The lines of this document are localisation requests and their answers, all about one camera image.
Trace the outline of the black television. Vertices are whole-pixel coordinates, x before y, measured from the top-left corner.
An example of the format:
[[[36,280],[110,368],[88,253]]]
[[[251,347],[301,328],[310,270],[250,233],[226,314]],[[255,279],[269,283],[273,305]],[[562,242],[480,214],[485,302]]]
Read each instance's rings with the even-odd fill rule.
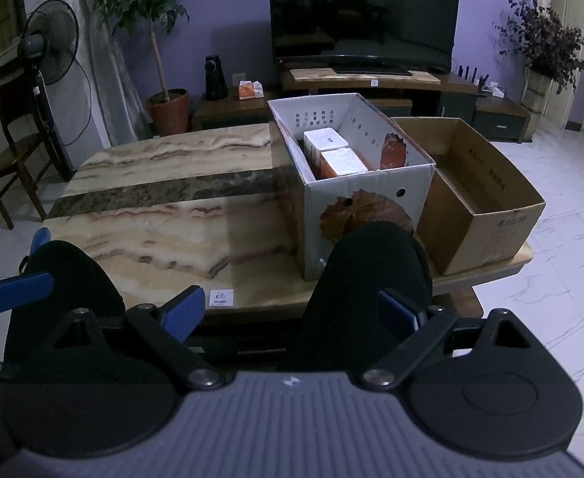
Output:
[[[272,57],[339,72],[448,73],[459,0],[269,0]]]

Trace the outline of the dark potted plant right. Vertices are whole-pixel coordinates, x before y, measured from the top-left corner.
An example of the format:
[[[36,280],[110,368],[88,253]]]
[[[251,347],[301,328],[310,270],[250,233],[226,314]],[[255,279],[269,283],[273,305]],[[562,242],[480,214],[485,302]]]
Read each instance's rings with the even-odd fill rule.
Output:
[[[563,25],[558,13],[541,6],[538,0],[508,0],[508,11],[495,29],[498,54],[523,62],[520,106],[529,117],[521,140],[528,143],[550,98],[577,88],[578,76],[584,70],[580,58],[583,32]]]

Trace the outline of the potted ficus tree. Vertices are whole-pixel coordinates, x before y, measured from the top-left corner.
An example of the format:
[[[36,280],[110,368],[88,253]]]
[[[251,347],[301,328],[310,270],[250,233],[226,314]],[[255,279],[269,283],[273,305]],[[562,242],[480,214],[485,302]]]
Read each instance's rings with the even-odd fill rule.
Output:
[[[134,33],[142,26],[147,29],[160,91],[146,99],[145,111],[159,136],[185,133],[189,123],[189,93],[167,84],[158,36],[170,35],[182,18],[189,20],[186,7],[179,0],[94,0],[94,3],[102,22],[113,32]]]

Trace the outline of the dark wooden chair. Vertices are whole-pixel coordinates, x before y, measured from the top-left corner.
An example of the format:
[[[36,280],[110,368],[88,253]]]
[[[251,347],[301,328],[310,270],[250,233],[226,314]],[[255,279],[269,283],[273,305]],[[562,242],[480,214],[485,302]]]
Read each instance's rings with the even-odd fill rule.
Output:
[[[35,123],[35,132],[20,139],[14,138],[10,126],[27,117]],[[53,166],[65,182],[73,175],[58,138],[42,73],[19,58],[0,66],[0,126],[8,143],[8,147],[0,152],[0,215],[5,225],[12,229],[14,223],[2,203],[2,196],[15,181],[22,183],[40,218],[46,218],[37,194],[38,183],[45,172],[42,170],[37,176],[31,176],[27,168],[27,160],[39,147],[43,147],[49,156],[49,161],[44,164],[46,168]]]

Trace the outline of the wooden TV stand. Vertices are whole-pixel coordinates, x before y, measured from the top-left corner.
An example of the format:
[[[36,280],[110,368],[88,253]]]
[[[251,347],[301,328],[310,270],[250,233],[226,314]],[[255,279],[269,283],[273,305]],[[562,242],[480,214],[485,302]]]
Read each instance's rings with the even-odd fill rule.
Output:
[[[339,93],[359,93],[391,118],[462,119],[489,140],[523,143],[531,122],[521,105],[486,94],[486,85],[476,76],[416,71],[390,76],[316,68],[283,70],[262,98],[241,100],[232,90],[217,102],[202,99],[193,111],[193,129],[264,123],[270,99]]]

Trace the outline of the black standing fan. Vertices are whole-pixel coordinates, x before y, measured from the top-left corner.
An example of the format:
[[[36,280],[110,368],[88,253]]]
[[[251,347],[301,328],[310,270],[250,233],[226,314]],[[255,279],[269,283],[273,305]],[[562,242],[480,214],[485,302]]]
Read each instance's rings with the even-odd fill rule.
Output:
[[[64,0],[46,0],[28,15],[25,31],[17,45],[18,58],[33,77],[35,125],[43,130],[45,147],[50,150],[53,165],[64,181],[69,181],[75,173],[66,148],[83,133],[79,132],[67,146],[61,142],[46,91],[50,85],[61,81],[75,64],[84,76],[87,75],[77,60],[79,39],[79,21],[72,6]]]

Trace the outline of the brown cardboard box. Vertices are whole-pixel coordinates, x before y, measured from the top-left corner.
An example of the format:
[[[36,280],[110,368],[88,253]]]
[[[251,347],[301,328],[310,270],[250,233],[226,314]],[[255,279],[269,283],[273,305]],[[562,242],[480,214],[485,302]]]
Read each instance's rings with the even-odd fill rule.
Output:
[[[460,119],[395,121],[436,162],[417,235],[438,272],[515,257],[546,206],[533,184]]]

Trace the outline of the white table sticker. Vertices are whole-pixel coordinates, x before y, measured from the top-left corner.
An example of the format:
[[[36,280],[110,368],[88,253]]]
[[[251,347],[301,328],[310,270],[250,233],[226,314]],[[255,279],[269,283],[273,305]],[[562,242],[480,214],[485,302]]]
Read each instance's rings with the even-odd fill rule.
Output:
[[[213,289],[208,294],[210,308],[232,308],[234,306],[233,289]]]

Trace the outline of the white apple cardboard box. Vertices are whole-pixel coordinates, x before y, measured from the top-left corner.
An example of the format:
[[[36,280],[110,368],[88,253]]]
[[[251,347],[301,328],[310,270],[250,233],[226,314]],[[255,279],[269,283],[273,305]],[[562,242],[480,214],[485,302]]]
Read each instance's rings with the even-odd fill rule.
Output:
[[[413,233],[436,162],[395,122],[357,93],[268,102],[275,190],[305,280],[320,276],[345,231],[391,221]],[[309,131],[330,127],[365,166],[322,178],[303,149]]]

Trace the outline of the small tissue pack on stand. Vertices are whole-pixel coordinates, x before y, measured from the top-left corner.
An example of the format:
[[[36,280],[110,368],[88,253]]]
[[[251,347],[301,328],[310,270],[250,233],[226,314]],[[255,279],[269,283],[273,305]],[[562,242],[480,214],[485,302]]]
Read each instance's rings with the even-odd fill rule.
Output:
[[[259,99],[264,97],[263,85],[258,81],[240,81],[238,85],[240,100]]]

